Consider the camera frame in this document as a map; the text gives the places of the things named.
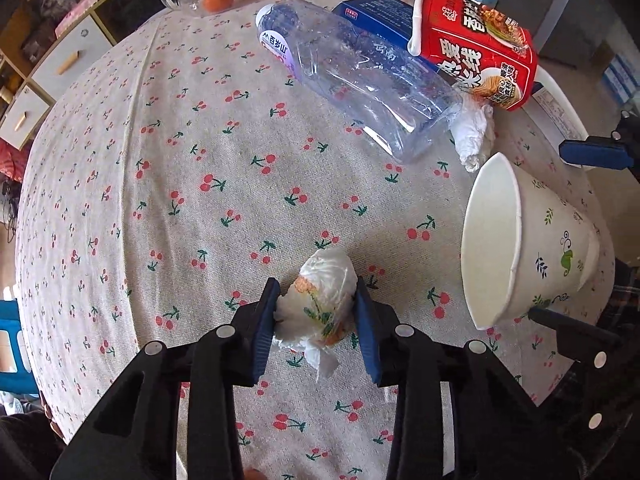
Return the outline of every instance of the red cloth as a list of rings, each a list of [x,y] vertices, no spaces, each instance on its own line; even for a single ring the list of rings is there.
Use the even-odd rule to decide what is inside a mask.
[[[0,173],[17,182],[22,182],[30,151],[31,142],[28,142],[21,150],[16,150],[8,142],[0,139]]]

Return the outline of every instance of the bottle cap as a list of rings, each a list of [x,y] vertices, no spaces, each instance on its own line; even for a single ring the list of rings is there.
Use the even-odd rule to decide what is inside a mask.
[[[260,28],[260,20],[265,14],[269,14],[273,9],[273,4],[265,5],[258,11],[258,14],[255,15],[255,26]]]

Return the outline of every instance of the screw head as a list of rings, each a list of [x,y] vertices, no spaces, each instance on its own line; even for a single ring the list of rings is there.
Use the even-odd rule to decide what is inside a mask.
[[[596,368],[602,368],[604,364],[607,362],[607,354],[604,352],[598,352],[596,357],[593,359],[593,366]]]
[[[396,326],[396,334],[398,334],[400,337],[411,337],[414,332],[414,327],[412,327],[411,325]]]
[[[474,354],[483,354],[486,352],[486,345],[482,341],[474,339],[473,341],[469,341],[469,350]]]
[[[236,333],[236,329],[233,328],[231,325],[221,325],[216,329],[216,335],[222,339],[231,337],[235,333]]]
[[[595,430],[600,425],[601,422],[602,422],[602,414],[601,413],[595,413],[589,419],[589,429],[590,430]]]
[[[151,341],[145,345],[145,354],[157,355],[162,351],[162,343],[159,341]]]

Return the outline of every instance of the instant noodle cup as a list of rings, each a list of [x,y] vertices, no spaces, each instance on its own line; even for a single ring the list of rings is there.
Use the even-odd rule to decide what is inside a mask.
[[[538,66],[529,31],[473,0],[415,0],[407,50],[507,110],[525,103]]]

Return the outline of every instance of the blue chair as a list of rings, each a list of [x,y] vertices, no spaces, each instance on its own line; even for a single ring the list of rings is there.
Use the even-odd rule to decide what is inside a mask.
[[[18,333],[22,331],[20,315],[18,314],[18,302],[16,300],[0,301],[0,331],[9,334],[11,350],[17,372],[0,371],[0,390],[12,394],[37,394],[38,386],[31,372],[28,372],[22,362],[20,347],[18,346]]]

